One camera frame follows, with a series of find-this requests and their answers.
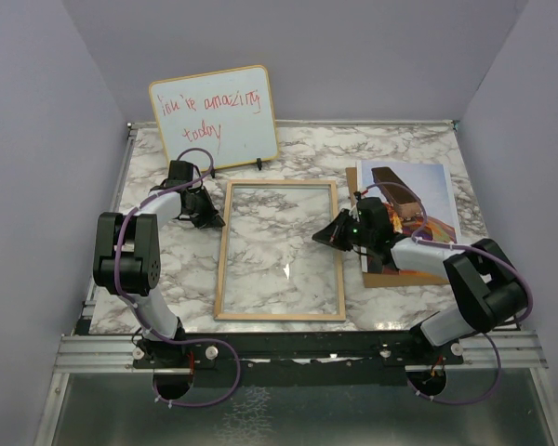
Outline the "colourful balloon photo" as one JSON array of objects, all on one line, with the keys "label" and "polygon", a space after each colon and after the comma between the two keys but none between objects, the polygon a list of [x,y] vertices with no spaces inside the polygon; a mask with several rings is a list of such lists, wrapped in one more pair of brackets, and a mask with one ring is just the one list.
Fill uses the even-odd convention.
[{"label": "colourful balloon photo", "polygon": [[[440,243],[459,241],[461,232],[458,211],[447,167],[442,164],[359,161],[355,168],[357,170],[356,192],[361,192],[376,182],[399,180],[420,198],[421,204],[427,211],[428,222],[420,236]],[[419,204],[414,203],[411,197],[404,199],[403,193],[404,191],[399,188],[383,187],[374,188],[367,195],[379,197],[388,208],[394,229],[409,235],[420,226],[422,218]],[[398,271],[392,267],[382,266],[379,261],[367,255],[362,255],[360,262],[362,272],[381,274],[385,273],[385,269]]]}]

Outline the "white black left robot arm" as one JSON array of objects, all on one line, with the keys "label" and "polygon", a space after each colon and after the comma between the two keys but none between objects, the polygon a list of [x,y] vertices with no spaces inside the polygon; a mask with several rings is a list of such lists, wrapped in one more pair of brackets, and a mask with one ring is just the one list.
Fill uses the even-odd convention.
[{"label": "white black left robot arm", "polygon": [[127,214],[104,212],[98,218],[93,259],[97,286],[118,296],[139,321],[154,355],[173,367],[186,358],[186,334],[158,286],[162,262],[159,232],[173,220],[187,220],[198,229],[225,226],[203,184],[200,169],[173,161],[167,178]]}]

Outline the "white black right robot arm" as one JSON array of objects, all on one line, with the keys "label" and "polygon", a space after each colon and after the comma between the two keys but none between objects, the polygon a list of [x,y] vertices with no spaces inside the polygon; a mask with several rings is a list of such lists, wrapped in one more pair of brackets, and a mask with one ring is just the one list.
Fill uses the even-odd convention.
[{"label": "white black right robot arm", "polygon": [[443,345],[458,338],[487,334],[512,317],[530,315],[533,296],[498,244],[482,239],[472,245],[437,243],[395,231],[386,205],[375,197],[343,209],[312,239],[346,252],[355,246],[397,270],[425,272],[446,279],[455,305],[410,330],[410,356],[429,363]]}]

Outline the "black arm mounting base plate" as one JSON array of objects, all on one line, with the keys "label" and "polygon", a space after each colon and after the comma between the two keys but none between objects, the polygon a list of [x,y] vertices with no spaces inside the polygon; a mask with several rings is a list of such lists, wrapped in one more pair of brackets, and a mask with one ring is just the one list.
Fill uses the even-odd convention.
[{"label": "black arm mounting base plate", "polygon": [[406,368],[461,365],[454,340],[421,345],[406,331],[188,334],[185,346],[140,340],[132,366],[142,372],[176,374],[199,385],[402,386]]}]

